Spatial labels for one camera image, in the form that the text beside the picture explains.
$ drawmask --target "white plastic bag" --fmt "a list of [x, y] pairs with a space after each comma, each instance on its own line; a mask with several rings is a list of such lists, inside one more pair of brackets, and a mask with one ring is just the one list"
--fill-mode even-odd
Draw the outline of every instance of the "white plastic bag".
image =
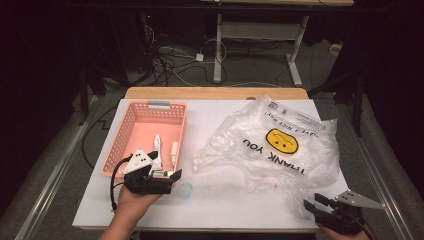
[[193, 168], [238, 164], [251, 191], [261, 185], [278, 186], [300, 203], [300, 197], [309, 199], [307, 189], [337, 180], [336, 130], [336, 119], [320, 121], [265, 94], [226, 118], [206, 146], [196, 152]]

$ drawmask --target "yellow smiley face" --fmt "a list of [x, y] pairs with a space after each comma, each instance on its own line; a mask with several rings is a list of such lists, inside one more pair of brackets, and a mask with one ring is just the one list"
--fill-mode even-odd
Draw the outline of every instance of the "yellow smiley face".
[[266, 134], [266, 140], [273, 148], [282, 153], [293, 154], [299, 148], [296, 138], [276, 128]]

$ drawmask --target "human hand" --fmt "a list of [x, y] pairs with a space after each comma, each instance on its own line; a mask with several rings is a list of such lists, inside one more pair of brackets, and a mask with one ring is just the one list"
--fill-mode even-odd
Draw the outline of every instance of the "human hand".
[[133, 194], [128, 188], [122, 186], [115, 216], [100, 239], [129, 239], [137, 222], [144, 216], [150, 205], [161, 196], [160, 194]]
[[364, 231], [361, 231], [356, 235], [342, 235], [319, 223], [317, 223], [317, 226], [334, 240], [370, 240]]

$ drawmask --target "small bottle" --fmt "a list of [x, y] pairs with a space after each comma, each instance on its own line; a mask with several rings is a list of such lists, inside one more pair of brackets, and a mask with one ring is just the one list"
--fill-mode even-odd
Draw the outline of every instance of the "small bottle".
[[172, 145], [171, 145], [172, 166], [175, 166], [175, 162], [177, 161], [177, 152], [178, 152], [178, 142], [172, 142]]

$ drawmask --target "plastic basket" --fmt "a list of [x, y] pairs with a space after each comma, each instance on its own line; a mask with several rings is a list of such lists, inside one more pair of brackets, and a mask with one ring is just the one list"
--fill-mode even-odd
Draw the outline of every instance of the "plastic basket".
[[[112, 176], [115, 166], [137, 149], [154, 151], [156, 134], [161, 139], [161, 159], [164, 171], [175, 172], [182, 145], [187, 105], [167, 101], [134, 100], [129, 103], [118, 132], [103, 163], [101, 173]], [[171, 145], [178, 142], [175, 164], [171, 161]], [[122, 164], [116, 177], [122, 178]]]

